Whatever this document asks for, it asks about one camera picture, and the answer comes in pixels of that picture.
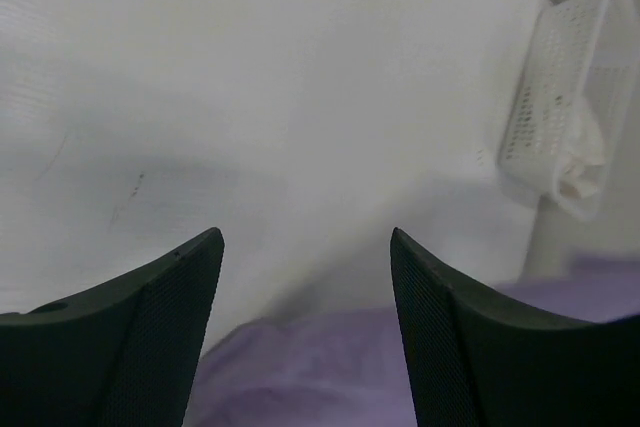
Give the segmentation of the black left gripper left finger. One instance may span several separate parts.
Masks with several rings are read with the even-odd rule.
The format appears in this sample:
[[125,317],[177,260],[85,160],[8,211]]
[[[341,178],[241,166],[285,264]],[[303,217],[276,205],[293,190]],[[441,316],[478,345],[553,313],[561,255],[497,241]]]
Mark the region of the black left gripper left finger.
[[182,425],[223,252],[210,228],[88,290],[2,314],[2,425]]

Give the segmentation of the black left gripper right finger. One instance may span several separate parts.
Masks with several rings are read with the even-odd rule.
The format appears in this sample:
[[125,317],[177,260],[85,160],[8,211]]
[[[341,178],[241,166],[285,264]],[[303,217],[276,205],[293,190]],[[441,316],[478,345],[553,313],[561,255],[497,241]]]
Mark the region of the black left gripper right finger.
[[639,319],[557,315],[450,267],[401,229],[395,305],[421,426],[635,426]]

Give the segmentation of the purple t shirt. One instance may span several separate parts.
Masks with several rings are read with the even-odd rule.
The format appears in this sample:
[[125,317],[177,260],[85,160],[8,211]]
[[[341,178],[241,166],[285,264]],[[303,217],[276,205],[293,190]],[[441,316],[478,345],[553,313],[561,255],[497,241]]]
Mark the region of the purple t shirt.
[[[577,259],[559,279],[498,291],[544,310],[605,322],[639,311],[639,261]],[[416,416],[393,307],[242,325],[207,352],[188,426],[413,426]]]

